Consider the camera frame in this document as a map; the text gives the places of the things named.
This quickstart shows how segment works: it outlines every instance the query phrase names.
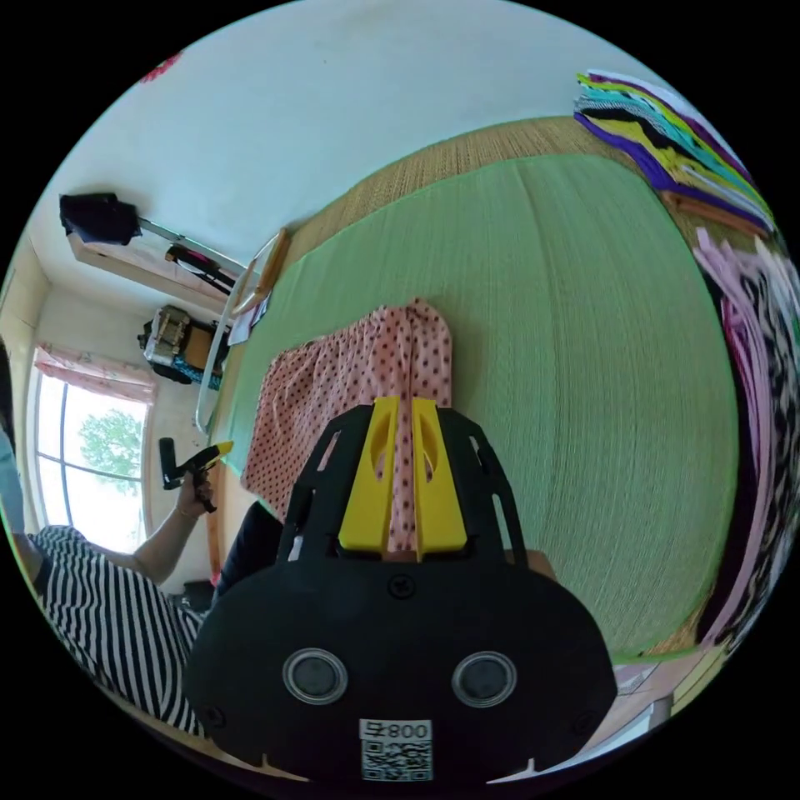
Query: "green mat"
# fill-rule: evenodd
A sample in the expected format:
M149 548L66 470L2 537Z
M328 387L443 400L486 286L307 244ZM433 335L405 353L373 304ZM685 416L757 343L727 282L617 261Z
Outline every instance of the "green mat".
M617 660L673 633L727 535L736 400L691 252L615 162L495 163L397 200L292 265L242 356L218 437L236 442L228 463L241 474L278 353L416 295L451 328L453 405L497 450L527 545Z

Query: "camera lens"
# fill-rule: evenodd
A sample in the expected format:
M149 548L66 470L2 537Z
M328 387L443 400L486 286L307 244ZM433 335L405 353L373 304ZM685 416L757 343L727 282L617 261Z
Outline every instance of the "camera lens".
M476 652L467 656L452 674L456 697L472 708L490 708L502 703L517 685L517 669L499 652Z
M348 685L344 664L327 650L308 647L283 665L283 682L298 700L312 705L335 703Z

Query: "pink curtain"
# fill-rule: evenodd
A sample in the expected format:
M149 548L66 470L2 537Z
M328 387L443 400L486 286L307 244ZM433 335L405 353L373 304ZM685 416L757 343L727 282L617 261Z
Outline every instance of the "pink curtain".
M33 365L42 375L108 398L135 400L148 406L156 398L153 374L138 364L39 342Z

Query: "folded fabric stack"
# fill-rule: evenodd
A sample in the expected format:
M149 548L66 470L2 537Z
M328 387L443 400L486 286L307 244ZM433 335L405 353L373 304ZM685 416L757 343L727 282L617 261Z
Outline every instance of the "folded fabric stack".
M575 118L627 153L668 206L760 238L777 232L748 171L686 100L615 72L590 70L577 80Z
M758 239L755 253L727 242L718 247L704 229L697 241L695 258L722 293L722 327L747 400L747 455L756 482L737 570L718 577L719 601L712 596L698 629L702 644L727 641L732 652L768 600L800 527L800 279L788 259Z

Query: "qr code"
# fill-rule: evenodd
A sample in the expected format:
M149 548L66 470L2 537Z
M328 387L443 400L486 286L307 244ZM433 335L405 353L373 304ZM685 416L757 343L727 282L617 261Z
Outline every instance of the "qr code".
M361 742L366 781L433 780L433 742Z

